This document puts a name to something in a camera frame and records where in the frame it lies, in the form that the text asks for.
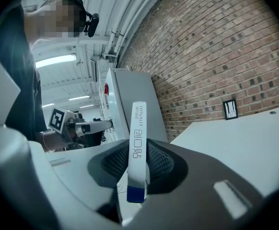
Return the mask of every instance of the ceiling pipe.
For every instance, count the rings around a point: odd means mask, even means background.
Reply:
[[[117,33],[117,29],[118,29],[118,26],[120,24],[120,21],[123,17],[123,14],[127,8],[127,6],[129,5],[131,0],[124,0],[123,3],[122,3],[122,6],[118,12],[118,15],[116,17],[116,20],[115,20],[115,23],[114,23],[114,26],[112,28],[112,33],[111,33],[111,37],[110,37],[110,40],[109,40],[109,43],[107,45],[107,48],[105,49],[105,53],[108,54],[111,50],[111,47],[112,47],[112,44],[113,44],[113,41],[114,41],[114,38],[116,36],[116,33]]]
[[[119,38],[118,38],[118,41],[117,41],[117,43],[116,43],[116,47],[115,47],[115,49],[114,49],[114,52],[115,52],[115,53],[118,52],[120,43],[121,43],[121,41],[122,41],[122,39],[123,39],[123,36],[124,36],[124,34],[125,34],[126,29],[128,28],[128,26],[129,26],[131,20],[134,18],[135,13],[138,11],[139,6],[140,6],[143,2],[144,2],[144,0],[136,0],[136,1],[134,2],[134,4],[132,5],[132,7],[131,7],[131,9],[130,9],[130,11],[129,11],[129,13],[128,13],[126,19],[125,19],[125,21],[124,21],[124,23],[123,23],[123,26],[122,26],[122,28],[121,28],[121,31],[120,31],[120,33],[119,33]]]
[[[137,17],[140,15],[141,11],[145,8],[146,4],[149,2],[150,0],[145,0],[144,3],[140,6],[139,10],[137,11],[137,13],[135,14],[135,16],[133,17],[132,21],[130,22],[121,42],[119,43],[119,46],[118,46],[118,50],[117,50],[117,53],[116,55],[119,54],[120,50],[121,50],[121,47],[123,45],[123,42],[125,41],[125,38],[127,36],[127,34],[129,33],[130,29],[132,28],[134,22],[136,21]]]

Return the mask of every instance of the ceiling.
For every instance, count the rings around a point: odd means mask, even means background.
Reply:
[[[22,0],[23,6],[39,4],[42,0]],[[75,111],[81,106],[94,104],[99,106],[99,86],[93,81],[94,62],[97,69],[102,69],[100,76],[105,79],[109,67],[113,67],[112,57],[102,59],[102,53],[109,42],[112,27],[121,9],[124,0],[83,0],[86,11],[91,14],[98,13],[100,22],[96,33],[92,38],[80,35],[78,38],[57,38],[51,41],[38,42],[33,48],[35,61],[52,58],[56,56],[74,53],[77,60],[73,62],[58,63],[39,68],[42,86],[43,105],[54,103],[55,107]],[[136,0],[131,0],[119,28],[125,20],[128,11]],[[139,21],[134,23],[133,28],[137,28],[145,13],[156,0],[151,0],[147,8],[143,10]],[[112,47],[117,41],[116,35]],[[89,95],[90,98],[69,101],[70,98]]]

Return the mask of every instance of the headphones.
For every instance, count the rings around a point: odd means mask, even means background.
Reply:
[[[79,2],[84,7],[84,3],[82,0],[74,0],[74,1]],[[83,32],[88,37],[93,37],[95,35],[96,29],[97,29],[97,26],[99,23],[99,15],[97,13],[94,13],[93,15],[91,15],[87,11],[85,11],[85,13],[86,13],[86,16],[89,17],[89,20],[86,21],[86,25],[85,25]]]

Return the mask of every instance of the white wall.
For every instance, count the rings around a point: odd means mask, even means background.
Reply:
[[[273,111],[195,122],[172,144],[215,157],[267,196],[279,189],[279,108]]]
[[[49,124],[49,119],[50,119],[50,115],[52,112],[53,107],[45,107],[43,109],[44,112],[44,117],[45,117],[45,125],[48,127]],[[94,108],[88,108],[88,109],[83,109],[83,110],[79,110],[80,113],[82,113],[83,118],[85,119],[85,121],[92,121],[93,118],[101,118],[101,114],[100,114],[100,108],[99,107],[94,107]]]

